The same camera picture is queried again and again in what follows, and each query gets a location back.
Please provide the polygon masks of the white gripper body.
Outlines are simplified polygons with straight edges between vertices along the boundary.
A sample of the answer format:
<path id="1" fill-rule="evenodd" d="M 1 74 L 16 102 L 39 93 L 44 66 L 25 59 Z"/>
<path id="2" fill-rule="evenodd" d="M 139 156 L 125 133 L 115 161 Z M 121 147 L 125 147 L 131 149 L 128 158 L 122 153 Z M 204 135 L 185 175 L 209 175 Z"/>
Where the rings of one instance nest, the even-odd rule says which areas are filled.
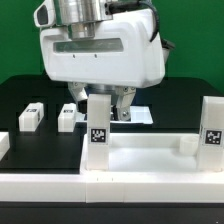
<path id="1" fill-rule="evenodd" d="M 161 82 L 165 61 L 149 9 L 116 14 L 92 39 L 72 40 L 64 27 L 40 33 L 44 66 L 55 81 L 146 88 Z"/>

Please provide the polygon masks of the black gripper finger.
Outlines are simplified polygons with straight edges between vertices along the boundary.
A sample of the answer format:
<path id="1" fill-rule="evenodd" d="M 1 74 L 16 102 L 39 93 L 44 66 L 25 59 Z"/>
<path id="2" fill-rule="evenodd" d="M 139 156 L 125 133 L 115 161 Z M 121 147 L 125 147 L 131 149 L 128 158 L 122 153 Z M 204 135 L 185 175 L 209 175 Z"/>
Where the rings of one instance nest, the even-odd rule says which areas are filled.
<path id="1" fill-rule="evenodd" d="M 130 106 L 136 94 L 135 87 L 116 87 L 115 93 L 118 96 L 115 106 L 115 116 L 119 121 L 129 121 L 131 119 Z"/>
<path id="2" fill-rule="evenodd" d="M 86 85 L 84 83 L 78 82 L 69 82 L 68 89 L 70 94 L 72 95 L 78 112 L 86 112 L 87 111 L 87 94 L 85 91 Z"/>

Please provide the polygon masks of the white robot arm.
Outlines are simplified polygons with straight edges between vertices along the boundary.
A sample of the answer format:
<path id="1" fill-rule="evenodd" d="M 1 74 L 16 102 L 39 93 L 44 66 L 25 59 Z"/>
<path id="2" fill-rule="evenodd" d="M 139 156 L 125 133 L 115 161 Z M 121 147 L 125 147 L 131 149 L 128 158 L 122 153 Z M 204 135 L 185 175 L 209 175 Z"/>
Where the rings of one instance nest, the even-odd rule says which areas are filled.
<path id="1" fill-rule="evenodd" d="M 34 13 L 46 73 L 81 107 L 87 85 L 115 88 L 117 120 L 130 119 L 138 88 L 161 82 L 166 54 L 149 0 L 44 0 Z"/>

